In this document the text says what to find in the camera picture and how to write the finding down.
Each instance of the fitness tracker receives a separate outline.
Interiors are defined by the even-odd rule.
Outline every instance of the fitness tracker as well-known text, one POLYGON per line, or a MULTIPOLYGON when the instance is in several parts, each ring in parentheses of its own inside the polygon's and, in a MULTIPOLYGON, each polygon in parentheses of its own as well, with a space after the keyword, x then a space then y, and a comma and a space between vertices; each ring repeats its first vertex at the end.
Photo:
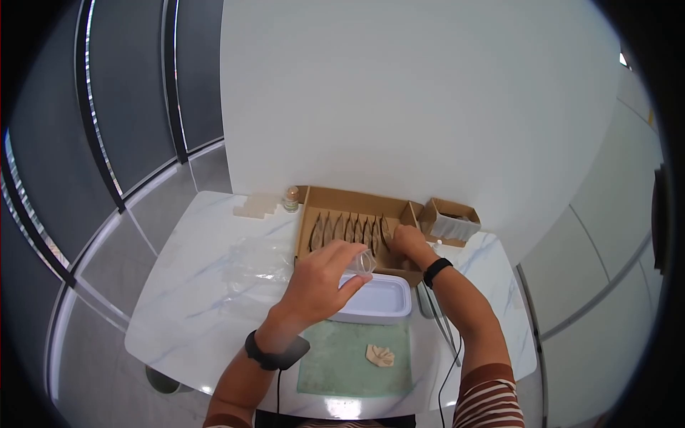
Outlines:
POLYGON ((247 357, 258 362, 263 370, 288 370, 309 351, 309 342, 299 336, 295 336, 295 340, 293 340, 285 352, 264 353, 257 346, 257 342, 255 342, 256 331, 247 335, 245 351, 247 352, 247 357))
POLYGON ((433 264, 428 266, 428 269, 423 273, 423 283, 433 290, 433 278, 435 278, 435 275, 437 275, 442 269, 448 267, 448 266, 454 266, 448 259, 446 258, 441 258, 437 259, 433 264))

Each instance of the power cord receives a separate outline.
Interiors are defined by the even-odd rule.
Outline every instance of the power cord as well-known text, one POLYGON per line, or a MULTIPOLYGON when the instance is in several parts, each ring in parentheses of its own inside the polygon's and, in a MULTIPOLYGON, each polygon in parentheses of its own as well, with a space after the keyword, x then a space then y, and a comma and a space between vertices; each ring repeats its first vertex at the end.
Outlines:
POLYGON ((449 370, 447 371, 447 376, 445 376, 445 380, 443 381, 443 385, 440 387, 440 390, 438 391, 438 409, 440 409, 440 420, 443 422, 443 428, 445 428, 445 417, 443 416, 443 407, 442 407, 442 400, 440 399, 440 396, 443 393, 443 388, 445 387, 445 384, 447 383, 447 379, 449 378, 449 374, 452 373, 452 369, 454 368, 454 364, 456 364, 457 359, 459 358, 459 352, 462 351, 462 335, 459 335, 459 351, 457 351, 457 355, 454 357, 454 361, 452 361, 452 365, 449 367, 449 370))
POLYGON ((445 388, 445 384, 447 384, 449 375, 452 373, 452 369, 459 361, 459 353, 462 351, 462 335, 461 333, 459 333, 459 349, 457 350, 454 346, 454 337, 452 336, 452 330, 449 328, 449 321, 445 321, 445 327, 443 328, 443 324, 441 323, 440 317, 438 316, 438 311, 435 308, 437 302, 436 304, 433 304, 433 298, 431 298, 430 293, 428 292, 428 287, 425 285, 425 283, 422 284, 425 287, 426 297, 428 298, 428 303, 430 304, 431 311, 433 312, 435 322, 438 323, 438 328, 440 329, 440 332, 443 334, 443 338, 445 339, 445 342, 447 342, 447 346, 451 347, 452 351, 454 352, 454 360, 452 361, 452 365, 449 367, 447 375, 445 376, 445 380, 443 381, 443 384, 440 387, 440 390, 438 391, 438 409, 440 409, 440 420, 443 422, 443 428, 445 428, 445 416, 443 415, 443 400, 441 399, 441 396, 443 394, 443 388, 445 388), (447 339, 447 334, 445 333, 445 330, 447 330, 447 333, 449 333, 449 340, 447 339))
POLYGON ((278 426, 278 416, 281 414, 281 373, 283 373, 283 370, 279 369, 278 380, 276 381, 276 417, 273 419, 273 424, 271 424, 272 428, 278 426))

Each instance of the small cardboard box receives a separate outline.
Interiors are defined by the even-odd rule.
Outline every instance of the small cardboard box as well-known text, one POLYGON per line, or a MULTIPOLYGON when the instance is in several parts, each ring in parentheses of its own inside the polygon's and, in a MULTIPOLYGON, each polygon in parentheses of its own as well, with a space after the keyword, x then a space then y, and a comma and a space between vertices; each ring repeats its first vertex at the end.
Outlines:
MULTIPOLYGON (((338 218, 342 213, 342 217, 346 218, 350 213, 354 213, 354 218, 356 214, 360 215, 361 222, 366 221, 367 218, 373 221, 374 218, 380 219, 381 216, 385 216, 391 235, 399 224, 419 227, 416 221, 416 211, 418 210, 419 213, 423 211, 420 203, 316 186, 298 186, 298 188, 304 207, 295 243, 296 265, 298 260, 309 254, 309 237, 319 214, 323 217, 330 212, 331 218, 338 218)), ((377 263, 375 273, 402 277, 412 287, 423 279, 423 273, 418 266, 390 254, 383 244, 378 246, 375 259, 377 263)))
POLYGON ((465 246, 469 238, 480 230, 480 218, 475 209, 439 198, 431 198, 425 204, 419 224, 427 241, 439 239, 453 247, 465 246))

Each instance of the marble table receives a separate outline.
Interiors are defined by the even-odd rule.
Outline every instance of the marble table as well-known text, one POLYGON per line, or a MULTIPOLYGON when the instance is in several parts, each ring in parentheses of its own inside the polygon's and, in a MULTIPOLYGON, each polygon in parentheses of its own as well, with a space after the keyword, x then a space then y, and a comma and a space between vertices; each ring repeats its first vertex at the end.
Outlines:
MULTIPOLYGON (((148 366, 192 388, 214 392, 221 373, 260 324, 224 303, 229 249, 246 237, 291 242, 300 212, 282 206, 263 220, 233 216, 247 197, 200 192, 181 217, 138 299, 125 337, 126 350, 148 366)), ((465 248, 440 246, 483 293, 502 326, 514 370, 520 379, 535 371, 537 360, 523 300, 504 249, 493 234, 479 232, 465 248)), ((450 324, 455 341, 458 332, 450 324)), ((435 320, 419 311, 412 293, 410 346, 413 389, 400 396, 355 398, 297 392, 299 362, 283 372, 281 413, 309 418, 381 418, 438 408, 438 390, 452 365, 453 354, 435 320)), ((444 407, 456 402, 460 368, 455 367, 441 395, 444 407)), ((275 411, 273 382, 259 408, 275 411)))

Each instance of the green towel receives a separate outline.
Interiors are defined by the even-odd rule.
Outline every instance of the green towel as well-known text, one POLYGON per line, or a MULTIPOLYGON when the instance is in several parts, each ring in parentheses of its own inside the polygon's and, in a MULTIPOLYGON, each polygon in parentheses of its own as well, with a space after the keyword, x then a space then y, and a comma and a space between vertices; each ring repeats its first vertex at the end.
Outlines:
POLYGON ((412 389, 409 328, 322 321, 304 332, 312 348, 302 358, 297 392, 338 396, 388 396, 412 389), (366 346, 388 347, 392 367, 377 367, 366 359, 366 346))

